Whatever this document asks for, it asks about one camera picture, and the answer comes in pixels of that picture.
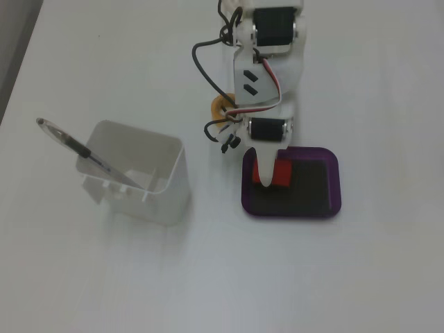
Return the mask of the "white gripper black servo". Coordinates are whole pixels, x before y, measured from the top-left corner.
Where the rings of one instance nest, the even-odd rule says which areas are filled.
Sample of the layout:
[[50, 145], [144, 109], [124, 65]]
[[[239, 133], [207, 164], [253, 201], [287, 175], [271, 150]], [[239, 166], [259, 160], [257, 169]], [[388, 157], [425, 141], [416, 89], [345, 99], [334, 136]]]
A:
[[259, 180], [265, 187], [272, 183], [278, 150], [286, 149], [293, 139], [295, 115], [294, 103], [242, 115], [242, 144], [255, 147]]

